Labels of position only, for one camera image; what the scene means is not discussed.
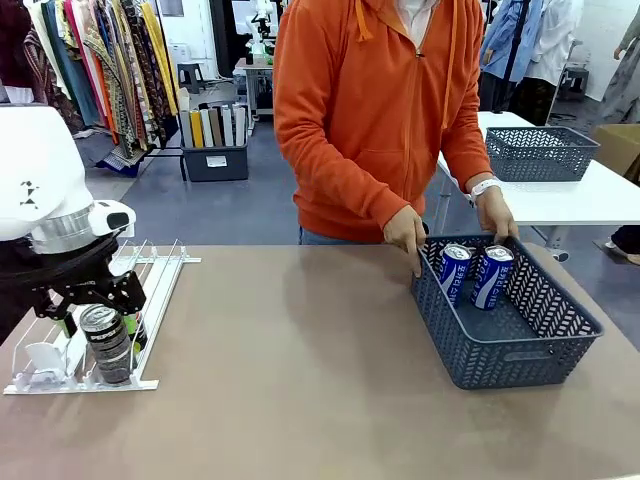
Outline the person's right hand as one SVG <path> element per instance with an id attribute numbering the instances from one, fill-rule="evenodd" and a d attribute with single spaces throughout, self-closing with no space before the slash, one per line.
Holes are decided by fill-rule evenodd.
<path id="1" fill-rule="evenodd" d="M 400 209 L 383 227 L 384 240 L 402 249 L 408 258 L 415 277 L 422 273 L 419 249 L 426 241 L 421 217 L 410 206 Z"/>

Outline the person's left hand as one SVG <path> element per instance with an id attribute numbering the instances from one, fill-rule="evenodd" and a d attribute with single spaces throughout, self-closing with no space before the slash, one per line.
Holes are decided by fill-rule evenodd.
<path id="1" fill-rule="evenodd" d="M 507 238 L 520 237 L 512 212 L 498 186 L 488 187 L 476 198 L 475 205 L 481 228 L 494 235 L 496 244 L 503 244 Z"/>

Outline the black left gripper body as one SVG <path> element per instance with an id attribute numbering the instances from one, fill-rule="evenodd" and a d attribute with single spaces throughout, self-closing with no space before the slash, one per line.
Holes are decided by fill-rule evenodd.
<path id="1" fill-rule="evenodd" d="M 51 271 L 47 273 L 47 287 L 68 299 L 71 305 L 101 304 L 114 308 L 112 288 L 118 276 L 106 271 Z"/>

